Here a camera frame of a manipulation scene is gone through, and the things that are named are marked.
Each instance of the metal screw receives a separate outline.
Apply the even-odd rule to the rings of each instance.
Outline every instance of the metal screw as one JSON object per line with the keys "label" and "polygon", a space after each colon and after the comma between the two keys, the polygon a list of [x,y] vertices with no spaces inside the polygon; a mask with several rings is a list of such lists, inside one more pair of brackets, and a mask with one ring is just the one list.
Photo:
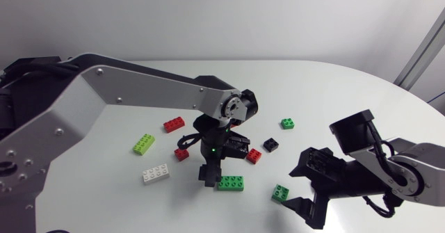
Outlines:
{"label": "metal screw", "polygon": [[19,181],[24,181],[27,178],[26,174],[19,175]]}
{"label": "metal screw", "polygon": [[63,133],[65,133],[65,132],[63,131],[63,129],[57,128],[54,133],[55,133],[56,136],[62,136]]}
{"label": "metal screw", "polygon": [[13,158],[16,154],[17,154],[17,153],[16,153],[14,150],[8,150],[8,151],[6,152],[6,156],[7,156],[7,157],[10,157],[10,158]]}
{"label": "metal screw", "polygon": [[103,73],[104,73],[104,70],[101,69],[101,68],[99,68],[99,69],[96,70],[96,75],[97,75],[97,76],[101,76],[101,75],[103,75]]}
{"label": "metal screw", "polygon": [[27,160],[25,160],[25,166],[32,166],[33,163],[34,163],[34,161],[31,160],[31,159],[27,159]]}

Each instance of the black cable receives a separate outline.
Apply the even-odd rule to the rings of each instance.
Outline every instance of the black cable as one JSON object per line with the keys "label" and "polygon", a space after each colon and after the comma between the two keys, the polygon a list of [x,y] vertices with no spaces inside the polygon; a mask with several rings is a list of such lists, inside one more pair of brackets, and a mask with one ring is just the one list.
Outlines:
{"label": "black cable", "polygon": [[442,93],[440,93],[440,94],[438,94],[435,98],[431,99],[430,101],[428,101],[428,102],[426,102],[426,103],[427,103],[427,104],[431,103],[432,101],[436,100],[436,98],[442,96],[443,94],[445,94],[445,91],[442,92]]}
{"label": "black cable", "polygon": [[377,129],[374,127],[374,124],[372,122],[368,122],[368,128],[369,128],[369,131],[371,132],[371,135],[375,141],[375,143],[374,143],[375,156],[377,157],[380,167],[383,169],[383,171],[385,173],[387,173],[390,177],[392,177],[394,179],[394,181],[396,181],[397,184],[399,184],[399,180],[398,180],[396,174],[393,173],[391,171],[391,169],[389,168],[386,154],[383,152],[383,149],[382,149],[382,139],[380,138],[380,136],[377,132]]}
{"label": "black cable", "polygon": [[376,205],[373,201],[371,201],[370,198],[368,198],[368,196],[364,196],[363,199],[366,201],[367,205],[371,206],[371,208],[373,208],[373,210],[377,212],[377,214],[383,216],[384,218],[391,218],[396,213],[394,207],[388,206],[388,204],[386,203],[385,205],[388,208],[388,210],[384,210],[378,205]]}
{"label": "black cable", "polygon": [[72,64],[69,64],[69,63],[57,63],[57,64],[55,64],[55,66],[62,67],[62,68],[67,69],[67,70],[74,70],[74,71],[78,71],[79,70],[79,66],[72,65]]}
{"label": "black cable", "polygon": [[201,139],[201,135],[199,133],[190,134],[188,136],[183,136],[178,140],[178,148],[180,150],[187,150],[191,145],[194,145]]}
{"label": "black cable", "polygon": [[385,140],[382,140],[382,143],[383,143],[384,145],[388,146],[389,151],[391,152],[391,156],[393,156],[393,155],[396,154],[396,152],[394,151],[394,147],[392,147],[391,143],[388,143],[388,142],[385,141]]}
{"label": "black cable", "polygon": [[47,232],[47,233],[69,233],[69,232],[66,231],[66,230],[52,230],[52,231]]}
{"label": "black cable", "polygon": [[70,65],[65,63],[50,63],[50,64],[38,64],[29,63],[23,65],[15,65],[13,68],[9,69],[1,78],[0,87],[3,87],[18,78],[22,77],[24,74],[29,72],[41,71],[49,72],[61,77],[69,77],[74,74],[73,70],[78,70],[75,65]]}

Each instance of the dark green lego brick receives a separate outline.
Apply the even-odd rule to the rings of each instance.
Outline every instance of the dark green lego brick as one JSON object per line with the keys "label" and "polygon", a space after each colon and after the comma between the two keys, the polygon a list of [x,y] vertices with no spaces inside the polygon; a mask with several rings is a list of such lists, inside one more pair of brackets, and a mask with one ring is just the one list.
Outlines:
{"label": "dark green lego brick", "polygon": [[154,136],[145,134],[139,141],[134,145],[133,151],[139,155],[144,155],[148,148],[152,146],[154,142]]}
{"label": "dark green lego brick", "polygon": [[220,191],[243,191],[244,178],[242,176],[222,176],[218,183]]}
{"label": "dark green lego brick", "polygon": [[291,118],[285,118],[281,120],[281,126],[283,129],[293,129],[294,123]]}
{"label": "dark green lego brick", "polygon": [[285,188],[279,184],[275,187],[272,193],[272,198],[277,200],[278,202],[284,202],[287,199],[287,195],[289,194],[289,189]]}

